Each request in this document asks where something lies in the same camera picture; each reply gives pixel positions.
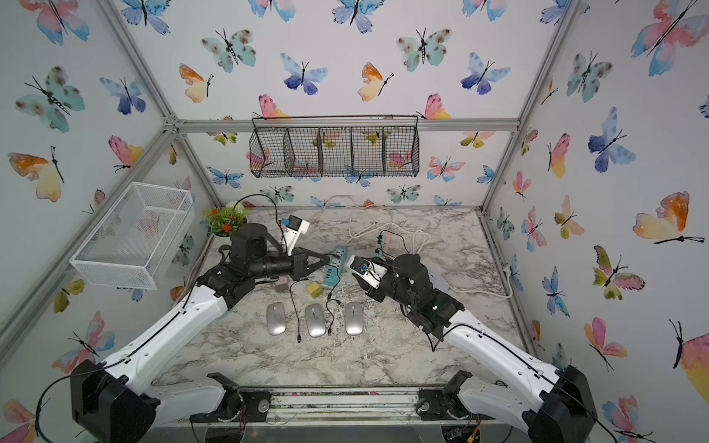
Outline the pink charger plug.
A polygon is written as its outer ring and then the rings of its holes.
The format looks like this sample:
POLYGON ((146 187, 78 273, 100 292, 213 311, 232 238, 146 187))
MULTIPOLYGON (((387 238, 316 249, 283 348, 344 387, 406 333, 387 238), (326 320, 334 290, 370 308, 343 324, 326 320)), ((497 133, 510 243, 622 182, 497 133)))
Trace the pink charger plug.
POLYGON ((279 293, 286 292, 288 290, 288 287, 289 279, 287 277, 280 278, 274 286, 275 290, 279 293))

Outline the pink power strip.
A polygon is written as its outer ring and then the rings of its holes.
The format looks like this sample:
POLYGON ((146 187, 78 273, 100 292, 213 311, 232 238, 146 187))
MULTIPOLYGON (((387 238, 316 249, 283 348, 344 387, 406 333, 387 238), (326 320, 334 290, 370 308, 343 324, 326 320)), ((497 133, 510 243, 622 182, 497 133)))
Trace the pink power strip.
POLYGON ((377 258, 393 258, 391 253, 391 238, 393 234, 388 230, 382 230, 377 235, 377 243, 374 251, 374 256, 377 258))

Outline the silver mouse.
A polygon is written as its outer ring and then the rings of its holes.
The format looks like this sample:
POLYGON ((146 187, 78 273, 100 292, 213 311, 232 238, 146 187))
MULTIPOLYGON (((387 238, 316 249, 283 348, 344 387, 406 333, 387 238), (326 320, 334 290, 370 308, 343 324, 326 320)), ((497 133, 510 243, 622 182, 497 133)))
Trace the silver mouse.
POLYGON ((349 336, 361 335, 364 331, 364 310, 358 302, 345 305, 345 330, 349 336))
POLYGON ((267 307, 266 322, 271 336, 278 336, 286 331, 286 315, 282 302, 275 302, 267 307))

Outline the yellow charger plug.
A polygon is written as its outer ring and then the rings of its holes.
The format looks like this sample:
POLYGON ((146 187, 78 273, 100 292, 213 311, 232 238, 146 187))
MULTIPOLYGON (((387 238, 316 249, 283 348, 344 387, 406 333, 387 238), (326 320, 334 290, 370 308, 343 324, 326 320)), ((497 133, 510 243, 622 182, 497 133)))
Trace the yellow charger plug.
POLYGON ((313 299, 318 299, 322 296, 324 290, 323 287, 317 282, 312 282, 306 287, 306 291, 313 299))

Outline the blue power strip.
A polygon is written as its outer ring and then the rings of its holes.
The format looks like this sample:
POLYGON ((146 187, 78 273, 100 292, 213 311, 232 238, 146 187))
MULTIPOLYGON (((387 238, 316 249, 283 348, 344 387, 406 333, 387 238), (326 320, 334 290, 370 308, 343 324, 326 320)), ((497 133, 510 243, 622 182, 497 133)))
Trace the blue power strip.
POLYGON ((329 255, 330 261, 326 266, 324 283, 327 286, 334 287, 339 284, 342 276, 343 265, 349 257, 348 248, 343 245, 338 245, 329 255))

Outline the grey mouse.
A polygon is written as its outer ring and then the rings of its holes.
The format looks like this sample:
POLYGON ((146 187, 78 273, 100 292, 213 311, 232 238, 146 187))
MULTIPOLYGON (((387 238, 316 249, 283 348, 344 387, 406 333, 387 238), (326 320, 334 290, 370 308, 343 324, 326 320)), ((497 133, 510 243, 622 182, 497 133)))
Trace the grey mouse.
POLYGON ((308 335, 311 338, 319 338, 327 333, 327 321, 321 304, 311 304, 307 306, 305 317, 308 335))

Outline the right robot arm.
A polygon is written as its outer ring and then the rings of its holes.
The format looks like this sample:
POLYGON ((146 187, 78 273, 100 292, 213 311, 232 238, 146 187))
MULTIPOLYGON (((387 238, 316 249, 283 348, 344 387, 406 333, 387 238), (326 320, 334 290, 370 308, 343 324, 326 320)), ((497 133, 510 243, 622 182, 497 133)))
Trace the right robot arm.
POLYGON ((586 376, 572 365, 563 370, 513 345, 484 325, 465 305, 435 287, 419 256, 394 260, 352 256, 346 264, 366 295, 390 298, 405 317, 494 373, 500 384, 458 371, 441 389, 421 391, 415 409, 424 420, 486 416, 526 433, 534 442, 585 442, 597 422, 586 376))

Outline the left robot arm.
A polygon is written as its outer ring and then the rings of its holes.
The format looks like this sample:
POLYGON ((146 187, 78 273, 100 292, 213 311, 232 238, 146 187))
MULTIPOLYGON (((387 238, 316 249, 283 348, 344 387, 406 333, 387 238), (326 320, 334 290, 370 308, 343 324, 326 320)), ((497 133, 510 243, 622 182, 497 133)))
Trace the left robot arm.
POLYGON ((184 417, 243 424, 247 402, 236 382, 222 374, 169 389, 151 384, 198 333, 258 284, 283 276, 300 281, 328 265, 327 255, 297 246, 309 227, 290 216, 282 220, 277 241, 262 224, 240 226, 222 260, 167 314, 105 360, 84 361, 72 371, 72 419, 101 442, 138 442, 155 426, 184 417))

